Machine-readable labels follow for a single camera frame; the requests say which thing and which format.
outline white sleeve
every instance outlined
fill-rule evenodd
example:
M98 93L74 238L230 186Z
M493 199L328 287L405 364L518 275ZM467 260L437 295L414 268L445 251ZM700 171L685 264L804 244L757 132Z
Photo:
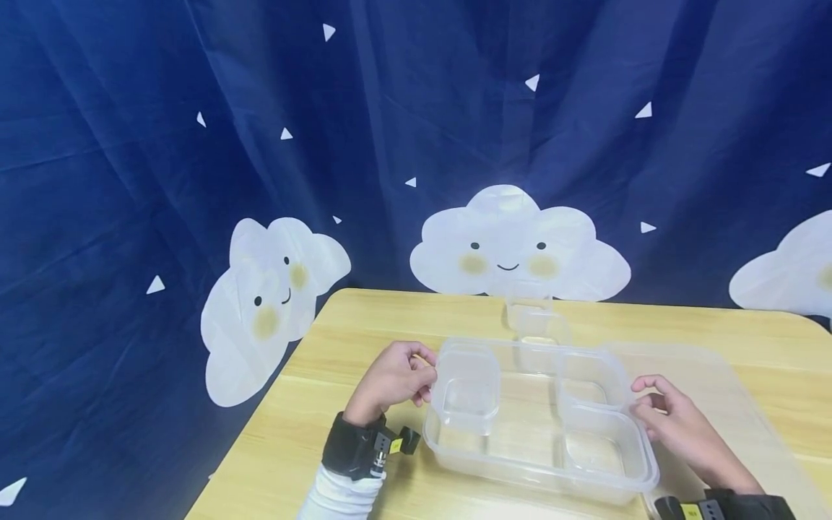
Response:
M386 477L353 481L319 466L298 520L365 520Z

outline transparent plastic box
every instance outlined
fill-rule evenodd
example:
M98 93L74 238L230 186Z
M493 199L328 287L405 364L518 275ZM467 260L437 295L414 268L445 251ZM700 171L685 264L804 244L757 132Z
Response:
M506 322L514 340L528 344L571 345L572 331L563 316L552 310L552 297L533 280L514 280L506 291ZM515 349L519 368L537 372L540 357L534 348Z
M612 504L658 484L628 376L608 352L448 339L437 372L423 438L445 468Z

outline fabric backdrop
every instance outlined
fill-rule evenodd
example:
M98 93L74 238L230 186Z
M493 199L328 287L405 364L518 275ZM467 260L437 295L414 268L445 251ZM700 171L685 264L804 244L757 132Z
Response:
M0 2L0 517L182 518L345 286L828 326L830 22Z

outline light wood surface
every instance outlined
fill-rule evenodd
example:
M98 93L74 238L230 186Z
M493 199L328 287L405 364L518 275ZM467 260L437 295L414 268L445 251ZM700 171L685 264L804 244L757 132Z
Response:
M832 339L785 313L555 302L577 345L691 344L734 367L780 436L832 503ZM332 419L377 353L395 339L438 349L449 336L511 339L503 301L341 290L321 310L282 374L209 481L189 520L294 518ZM394 407L389 425L421 429L423 410ZM388 464L372 518L646 518L634 501L608 508L493 483L439 467L425 445Z

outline yellow label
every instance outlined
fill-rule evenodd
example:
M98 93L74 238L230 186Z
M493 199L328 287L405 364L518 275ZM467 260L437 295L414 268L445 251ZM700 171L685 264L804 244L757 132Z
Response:
M685 520L705 520L699 510L699 506L694 503L683 503L681 511L685 514Z

